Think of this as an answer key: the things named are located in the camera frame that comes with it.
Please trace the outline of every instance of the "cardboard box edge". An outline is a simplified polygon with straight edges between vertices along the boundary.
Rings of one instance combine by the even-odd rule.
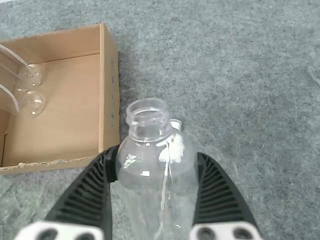
[[[0,175],[33,173],[58,169],[71,169],[87,166],[97,155],[66,160],[57,159],[51,162],[21,163],[16,166],[0,167]]]

